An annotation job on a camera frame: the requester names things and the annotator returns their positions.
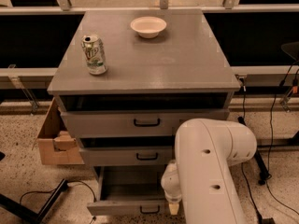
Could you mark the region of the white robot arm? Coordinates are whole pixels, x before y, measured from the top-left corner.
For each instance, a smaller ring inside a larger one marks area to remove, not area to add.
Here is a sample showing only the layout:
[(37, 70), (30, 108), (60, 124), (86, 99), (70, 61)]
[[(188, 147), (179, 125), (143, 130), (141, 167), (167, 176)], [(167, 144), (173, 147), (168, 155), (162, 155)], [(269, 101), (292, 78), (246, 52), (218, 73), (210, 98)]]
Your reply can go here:
[(186, 224), (247, 224), (229, 167), (250, 160), (256, 148), (254, 133), (237, 122), (181, 124), (161, 180), (170, 213), (182, 209)]

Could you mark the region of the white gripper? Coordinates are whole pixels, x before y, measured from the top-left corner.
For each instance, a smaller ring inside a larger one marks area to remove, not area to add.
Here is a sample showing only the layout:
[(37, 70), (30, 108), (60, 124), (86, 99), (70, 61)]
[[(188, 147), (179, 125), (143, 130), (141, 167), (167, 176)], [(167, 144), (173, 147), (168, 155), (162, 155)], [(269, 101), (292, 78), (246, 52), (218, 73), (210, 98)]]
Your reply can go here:
[(171, 160), (161, 178), (161, 186), (164, 189), (165, 198), (169, 202), (169, 211), (172, 216), (178, 214), (179, 202), (182, 200), (180, 190), (178, 167), (175, 160)]

